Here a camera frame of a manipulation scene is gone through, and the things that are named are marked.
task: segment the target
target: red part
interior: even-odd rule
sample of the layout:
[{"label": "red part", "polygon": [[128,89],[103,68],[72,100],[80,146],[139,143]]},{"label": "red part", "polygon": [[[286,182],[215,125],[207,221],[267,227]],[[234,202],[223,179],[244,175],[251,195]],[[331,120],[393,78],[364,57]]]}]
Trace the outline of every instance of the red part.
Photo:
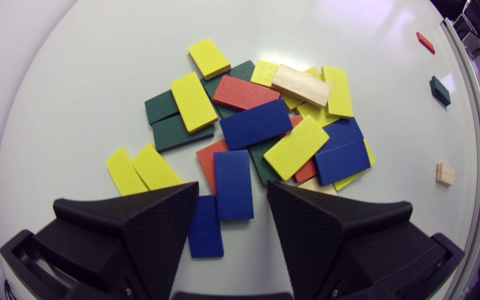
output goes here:
[{"label": "red part", "polygon": [[419,42],[425,46],[425,48],[429,49],[429,51],[431,51],[431,53],[436,53],[435,51],[435,48],[433,46],[433,44],[431,44],[431,42],[429,42],[429,40],[427,40],[425,38],[425,36],[423,36],[421,33],[419,32],[416,32],[416,36],[418,37],[417,40],[419,40]]},{"label": "red part", "polygon": [[279,96],[280,93],[276,90],[231,76],[223,76],[212,101],[240,110],[249,110],[278,99]]},{"label": "red part", "polygon": [[229,148],[227,148],[227,144],[225,140],[219,140],[212,145],[209,145],[198,152],[196,152],[197,159],[200,161],[201,168],[203,169],[203,173],[205,173],[205,177],[208,181],[208,185],[210,186],[213,194],[216,196],[216,176],[214,173],[214,154],[216,152],[227,152]]}]

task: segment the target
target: small wooden block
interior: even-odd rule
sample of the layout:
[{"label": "small wooden block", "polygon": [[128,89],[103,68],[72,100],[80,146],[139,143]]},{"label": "small wooden block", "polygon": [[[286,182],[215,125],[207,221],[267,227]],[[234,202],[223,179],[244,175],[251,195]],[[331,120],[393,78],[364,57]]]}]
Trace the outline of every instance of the small wooden block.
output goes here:
[{"label": "small wooden block", "polygon": [[264,159],[282,180],[288,180],[328,139],[322,127],[311,116],[307,116],[268,150]]},{"label": "small wooden block", "polygon": [[231,76],[223,76],[212,101],[239,110],[249,110],[279,98],[279,92]]},{"label": "small wooden block", "polygon": [[195,72],[175,80],[170,87],[189,133],[195,133],[218,120]]},{"label": "small wooden block", "polygon": [[282,99],[223,118],[220,125],[229,150],[238,150],[292,129]]},{"label": "small wooden block", "polygon": [[325,108],[331,86],[305,72],[280,65],[272,81],[272,87],[282,93]]},{"label": "small wooden block", "polygon": [[149,125],[179,113],[171,90],[147,100],[144,104]]},{"label": "small wooden block", "polygon": [[189,46],[188,52],[206,80],[231,69],[227,58],[209,38]]},{"label": "small wooden block", "polygon": [[247,152],[247,150],[238,150],[214,154],[219,220],[253,218],[253,196]]},{"label": "small wooden block", "polygon": [[131,165],[131,158],[125,148],[118,148],[118,150],[108,158],[106,163],[110,176],[120,195],[127,196],[149,190]]},{"label": "small wooden block", "polygon": [[213,195],[200,196],[188,230],[192,258],[222,258],[220,221]]},{"label": "small wooden block", "polygon": [[253,74],[251,75],[251,82],[272,87],[272,80],[279,65],[262,59],[257,60]]},{"label": "small wooden block", "polygon": [[197,160],[200,162],[201,169],[205,173],[208,185],[210,186],[212,193],[216,195],[216,177],[214,174],[214,154],[216,152],[229,151],[225,140],[219,140],[214,144],[207,146],[198,152],[196,152]]},{"label": "small wooden block", "polygon": [[314,192],[320,192],[328,195],[337,195],[337,191],[335,190],[335,187],[332,184],[328,184],[326,186],[320,186],[318,183],[318,178],[312,178],[310,180],[307,180],[306,182],[303,182],[298,188],[304,188],[305,190],[313,190]]},{"label": "small wooden block", "polygon": [[327,116],[324,108],[314,106],[310,103],[303,103],[297,106],[295,112],[303,118],[310,115],[321,127],[325,127],[340,119],[339,116]]},{"label": "small wooden block", "polygon": [[197,142],[214,136],[213,126],[210,125],[195,133],[186,131],[183,118],[176,115],[153,124],[155,149],[163,152],[179,146]]},{"label": "small wooden block", "polygon": [[434,54],[436,51],[435,51],[435,48],[433,46],[433,44],[431,42],[429,42],[429,40],[427,40],[425,38],[425,36],[423,36],[421,33],[419,32],[416,32],[416,36],[418,37],[417,40],[419,40],[419,42],[425,46],[425,48],[429,49],[429,51],[431,51],[432,54]]},{"label": "small wooden block", "polygon": [[254,69],[255,64],[251,60],[248,60],[229,70],[229,76],[250,81]]},{"label": "small wooden block", "polygon": [[320,185],[328,185],[368,169],[370,160],[363,141],[320,152],[314,156]]},{"label": "small wooden block", "polygon": [[183,184],[181,178],[151,144],[144,146],[133,159],[132,165],[150,190]]},{"label": "small wooden block", "polygon": [[326,113],[342,118],[352,118],[353,106],[345,70],[322,66],[322,79],[331,86]]}]

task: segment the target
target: dark green block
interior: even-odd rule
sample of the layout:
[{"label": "dark green block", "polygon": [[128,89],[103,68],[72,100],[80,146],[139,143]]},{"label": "dark green block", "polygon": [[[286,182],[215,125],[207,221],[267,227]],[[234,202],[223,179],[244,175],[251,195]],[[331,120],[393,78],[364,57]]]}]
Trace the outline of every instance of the dark green block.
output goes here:
[{"label": "dark green block", "polygon": [[153,124],[155,148],[158,152],[177,148],[204,138],[214,136],[214,129],[209,125],[190,134],[185,127],[181,115],[172,116]]},{"label": "dark green block", "polygon": [[451,104],[451,98],[449,97],[449,91],[444,87],[444,85],[433,76],[431,81],[429,81],[429,85],[431,86],[431,93],[432,95],[438,99],[442,104],[448,106]]},{"label": "dark green block", "polygon": [[259,174],[260,182],[263,186],[266,186],[269,181],[277,182],[280,181],[279,175],[275,173],[272,167],[264,160],[264,154],[270,150],[277,142],[279,142],[278,137],[272,137],[262,142],[258,142],[249,146],[249,153],[251,154],[251,159],[255,164],[257,173]]},{"label": "dark green block", "polygon": [[255,64],[251,60],[248,60],[229,70],[229,76],[250,81],[254,69]]},{"label": "dark green block", "polygon": [[179,113],[172,91],[169,90],[145,102],[149,125]]}]

